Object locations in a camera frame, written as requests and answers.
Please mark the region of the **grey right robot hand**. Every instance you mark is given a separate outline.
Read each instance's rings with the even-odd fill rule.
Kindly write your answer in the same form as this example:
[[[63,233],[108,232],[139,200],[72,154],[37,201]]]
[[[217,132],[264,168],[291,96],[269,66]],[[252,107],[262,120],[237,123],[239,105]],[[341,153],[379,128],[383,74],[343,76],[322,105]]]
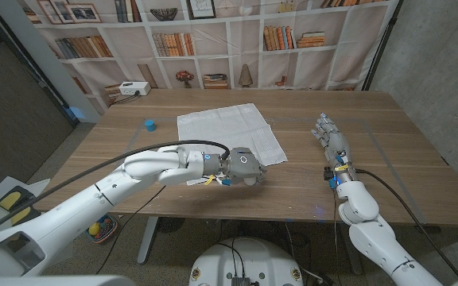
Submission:
[[[328,166],[324,168],[324,178],[332,189],[348,181],[356,180],[352,167],[351,150],[347,138],[340,132],[333,120],[321,113],[312,129],[313,136],[320,142]]]

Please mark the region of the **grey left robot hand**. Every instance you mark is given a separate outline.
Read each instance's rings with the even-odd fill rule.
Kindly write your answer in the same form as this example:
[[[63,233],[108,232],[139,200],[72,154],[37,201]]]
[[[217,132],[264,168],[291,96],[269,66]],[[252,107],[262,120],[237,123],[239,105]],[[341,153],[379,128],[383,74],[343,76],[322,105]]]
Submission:
[[[266,178],[266,167],[246,147],[233,148],[223,154],[204,153],[202,159],[203,176],[213,176],[214,180],[224,186],[240,183],[253,186]]]

